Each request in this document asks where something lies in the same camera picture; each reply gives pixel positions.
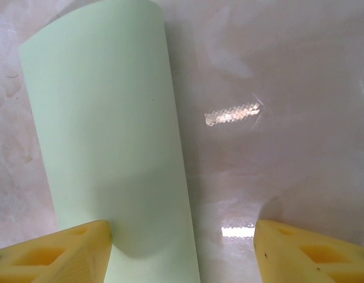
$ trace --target green paper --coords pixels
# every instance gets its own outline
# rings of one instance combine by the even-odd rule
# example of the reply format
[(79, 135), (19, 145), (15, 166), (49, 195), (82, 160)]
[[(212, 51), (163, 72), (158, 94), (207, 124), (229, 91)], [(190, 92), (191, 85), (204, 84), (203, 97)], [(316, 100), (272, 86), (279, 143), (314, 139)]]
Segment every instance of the green paper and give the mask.
[(91, 4), (19, 50), (60, 228), (111, 221), (105, 282), (200, 282), (161, 9)]

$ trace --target reflective floor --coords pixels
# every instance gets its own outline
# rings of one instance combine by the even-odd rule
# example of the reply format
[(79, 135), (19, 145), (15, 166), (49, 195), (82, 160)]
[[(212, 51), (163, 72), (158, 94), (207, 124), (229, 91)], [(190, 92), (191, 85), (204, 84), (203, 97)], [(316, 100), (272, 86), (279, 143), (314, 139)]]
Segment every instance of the reflective floor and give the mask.
[[(17, 45), (71, 2), (0, 0), (0, 247), (57, 229)], [(260, 282), (259, 217), (364, 245), (364, 0), (157, 2), (202, 282)]]

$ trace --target marble surface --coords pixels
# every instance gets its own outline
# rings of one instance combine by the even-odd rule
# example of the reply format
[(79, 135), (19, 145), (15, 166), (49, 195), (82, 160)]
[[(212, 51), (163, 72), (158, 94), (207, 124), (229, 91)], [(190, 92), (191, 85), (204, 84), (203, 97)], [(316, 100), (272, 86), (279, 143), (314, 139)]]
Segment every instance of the marble surface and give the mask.
[[(0, 248), (57, 230), (17, 46), (88, 2), (0, 0)], [(157, 2), (202, 282), (260, 282), (258, 217), (364, 245), (364, 0)]]

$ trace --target white table surface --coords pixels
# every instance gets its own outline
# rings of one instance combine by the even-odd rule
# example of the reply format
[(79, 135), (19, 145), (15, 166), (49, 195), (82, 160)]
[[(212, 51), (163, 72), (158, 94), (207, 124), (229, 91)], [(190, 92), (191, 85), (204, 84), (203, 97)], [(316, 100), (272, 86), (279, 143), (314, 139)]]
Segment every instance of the white table surface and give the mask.
[[(0, 0), (0, 248), (57, 230), (17, 46), (71, 2)], [(260, 282), (259, 215), (364, 245), (364, 0), (157, 2), (202, 282)]]

